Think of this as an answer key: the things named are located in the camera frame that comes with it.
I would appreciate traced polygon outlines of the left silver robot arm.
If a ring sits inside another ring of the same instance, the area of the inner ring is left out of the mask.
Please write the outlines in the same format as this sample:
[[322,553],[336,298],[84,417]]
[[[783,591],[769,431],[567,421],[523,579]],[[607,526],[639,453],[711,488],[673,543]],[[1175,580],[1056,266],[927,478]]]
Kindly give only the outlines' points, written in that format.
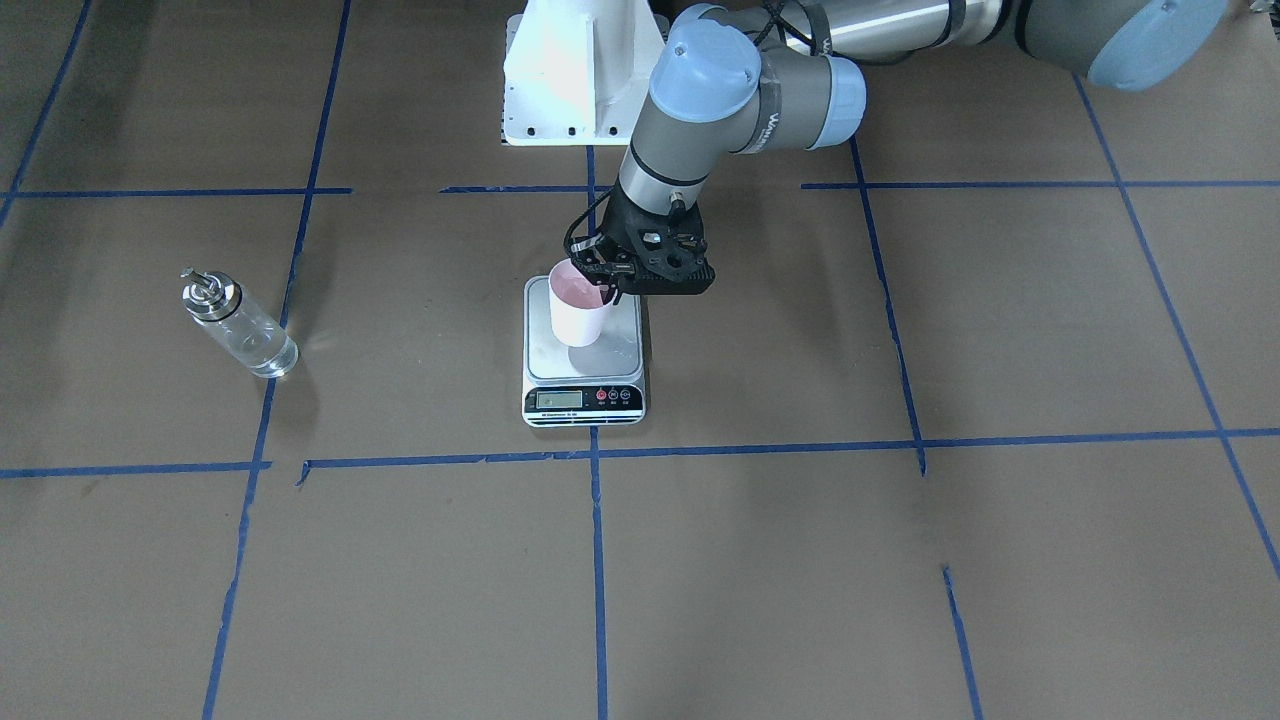
[[669,27],[594,234],[564,234],[605,302],[696,295],[716,278],[698,199],[722,156],[817,150],[855,135],[865,65],[995,40],[1137,92],[1183,67],[1224,1],[764,1],[685,9]]

